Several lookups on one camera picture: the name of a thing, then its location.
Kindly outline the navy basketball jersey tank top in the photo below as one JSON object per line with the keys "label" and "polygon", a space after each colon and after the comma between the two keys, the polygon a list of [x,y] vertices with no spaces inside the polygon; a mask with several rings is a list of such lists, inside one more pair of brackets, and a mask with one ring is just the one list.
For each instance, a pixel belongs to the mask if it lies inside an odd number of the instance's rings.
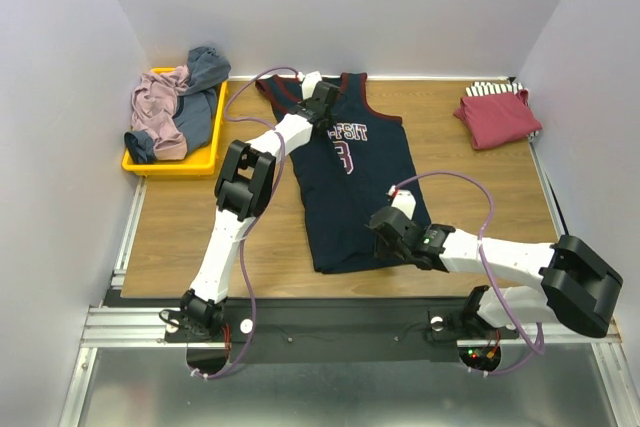
{"label": "navy basketball jersey tank top", "polygon": [[391,186],[415,175],[409,142],[398,116],[373,110],[364,73],[329,78],[340,95],[334,123],[290,154],[304,207],[313,268],[342,274],[399,265],[375,256],[368,223],[388,204]]}

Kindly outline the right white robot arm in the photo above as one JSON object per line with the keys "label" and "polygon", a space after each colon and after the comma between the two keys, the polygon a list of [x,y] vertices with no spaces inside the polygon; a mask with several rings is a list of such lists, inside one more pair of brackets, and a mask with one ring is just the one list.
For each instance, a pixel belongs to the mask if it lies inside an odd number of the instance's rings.
{"label": "right white robot arm", "polygon": [[591,338],[608,332],[623,280],[578,237],[562,235],[551,244],[478,239],[448,225],[423,227],[392,206],[374,214],[369,227],[377,236],[376,251],[404,264],[512,282],[469,296],[460,325],[472,337],[516,321],[559,323]]}

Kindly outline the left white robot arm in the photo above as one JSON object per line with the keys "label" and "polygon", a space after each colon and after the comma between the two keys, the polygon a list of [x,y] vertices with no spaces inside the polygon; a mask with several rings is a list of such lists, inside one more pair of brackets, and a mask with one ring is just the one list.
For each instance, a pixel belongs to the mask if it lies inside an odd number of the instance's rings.
{"label": "left white robot arm", "polygon": [[213,231],[201,266],[180,300],[180,321],[199,340],[215,339],[223,329],[223,302],[241,243],[264,213],[286,157],[327,128],[339,88],[318,72],[301,77],[303,99],[276,125],[248,142],[234,141],[225,155],[214,195]]}

